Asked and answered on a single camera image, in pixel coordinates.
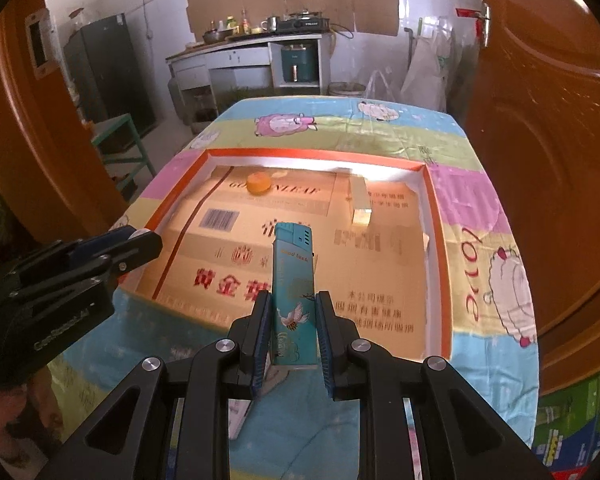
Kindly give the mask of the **wooden door frame left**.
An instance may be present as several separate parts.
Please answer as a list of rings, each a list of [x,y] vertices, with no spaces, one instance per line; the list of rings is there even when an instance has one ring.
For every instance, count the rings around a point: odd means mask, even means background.
[[[27,17],[44,0],[0,14],[0,195],[41,243],[106,232],[126,203],[82,126],[60,70],[35,75]]]

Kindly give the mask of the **green metal table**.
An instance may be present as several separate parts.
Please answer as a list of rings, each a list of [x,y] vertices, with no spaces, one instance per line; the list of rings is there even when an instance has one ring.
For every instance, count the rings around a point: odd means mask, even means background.
[[[105,166],[132,166],[123,177],[114,177],[118,191],[128,188],[143,169],[147,169],[153,177],[157,175],[130,114],[95,122],[92,131],[92,145]]]

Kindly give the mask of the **shallow cardboard tray box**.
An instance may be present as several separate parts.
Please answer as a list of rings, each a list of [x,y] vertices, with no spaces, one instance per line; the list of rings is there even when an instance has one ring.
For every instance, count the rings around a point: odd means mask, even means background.
[[[224,330],[260,292],[274,292],[285,363],[309,359],[318,292],[395,356],[451,353],[442,224],[420,162],[296,148],[187,151],[126,218],[162,240],[160,256],[123,280],[128,294]]]

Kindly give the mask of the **colourful cartoon tablecloth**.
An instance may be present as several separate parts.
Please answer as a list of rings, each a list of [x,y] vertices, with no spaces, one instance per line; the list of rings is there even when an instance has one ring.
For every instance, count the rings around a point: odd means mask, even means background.
[[[427,165],[451,278],[452,365],[532,442],[540,382],[530,287],[498,194],[451,116],[355,98],[243,100],[174,154],[123,221],[145,222],[205,148],[317,148]],[[188,358],[216,337],[124,290],[114,307],[50,366],[66,434],[145,356]],[[330,400],[318,370],[276,375],[230,444],[230,466],[236,479],[353,479],[358,406]]]

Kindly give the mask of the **wooden door right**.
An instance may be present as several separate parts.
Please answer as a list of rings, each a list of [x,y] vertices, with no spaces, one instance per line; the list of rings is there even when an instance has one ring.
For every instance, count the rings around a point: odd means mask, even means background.
[[[524,260],[541,389],[600,372],[600,23],[582,0],[481,0],[466,131]]]

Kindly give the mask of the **opaque orange bottle cap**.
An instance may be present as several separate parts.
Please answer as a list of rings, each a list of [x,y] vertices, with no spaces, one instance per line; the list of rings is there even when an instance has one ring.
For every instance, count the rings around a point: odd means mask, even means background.
[[[272,188],[272,178],[266,172],[253,172],[246,179],[246,188],[252,195],[262,195]]]

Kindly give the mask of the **dark refrigerator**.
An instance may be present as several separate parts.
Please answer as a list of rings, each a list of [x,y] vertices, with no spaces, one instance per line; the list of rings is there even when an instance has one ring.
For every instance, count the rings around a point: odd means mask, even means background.
[[[157,118],[124,14],[80,28],[65,45],[64,55],[85,119],[97,124],[129,114],[140,136],[155,128]]]

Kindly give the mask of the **kitchen counter cabinet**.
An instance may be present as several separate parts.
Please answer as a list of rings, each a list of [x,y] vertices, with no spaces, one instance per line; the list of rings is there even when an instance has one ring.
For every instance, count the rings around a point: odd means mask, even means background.
[[[318,78],[286,82],[280,50],[285,44],[316,45]],[[178,118],[187,125],[215,118],[242,99],[320,96],[332,82],[332,35],[261,35],[203,44],[166,58],[169,89]]]

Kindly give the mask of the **white lighter box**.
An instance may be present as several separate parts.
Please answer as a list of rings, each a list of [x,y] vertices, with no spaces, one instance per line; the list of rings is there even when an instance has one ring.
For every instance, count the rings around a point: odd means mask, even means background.
[[[249,400],[228,400],[228,438],[236,440],[247,419],[251,402]]]

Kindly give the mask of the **white sack bag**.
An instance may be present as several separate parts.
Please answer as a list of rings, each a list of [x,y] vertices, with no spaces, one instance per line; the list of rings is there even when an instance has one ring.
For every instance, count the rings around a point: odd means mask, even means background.
[[[440,24],[424,25],[424,33],[416,38],[400,90],[403,103],[436,112],[446,111],[452,50],[453,38],[449,29]]]

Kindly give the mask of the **teal lighter with bird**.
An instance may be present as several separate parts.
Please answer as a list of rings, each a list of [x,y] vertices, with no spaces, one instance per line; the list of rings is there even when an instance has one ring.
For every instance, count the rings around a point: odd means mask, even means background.
[[[273,364],[317,366],[312,231],[299,223],[279,222],[274,230],[272,308]]]

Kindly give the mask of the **black gas stove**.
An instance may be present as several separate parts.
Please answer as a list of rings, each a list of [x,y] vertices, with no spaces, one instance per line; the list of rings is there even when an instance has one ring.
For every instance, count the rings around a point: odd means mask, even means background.
[[[329,29],[329,18],[325,18],[321,12],[302,11],[282,18],[277,24],[276,34],[324,34]]]

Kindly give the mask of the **green beverage carton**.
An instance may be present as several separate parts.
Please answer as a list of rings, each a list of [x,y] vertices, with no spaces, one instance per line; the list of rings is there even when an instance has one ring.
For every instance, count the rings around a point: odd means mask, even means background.
[[[600,454],[600,374],[542,396],[532,451],[554,478],[582,478]]]

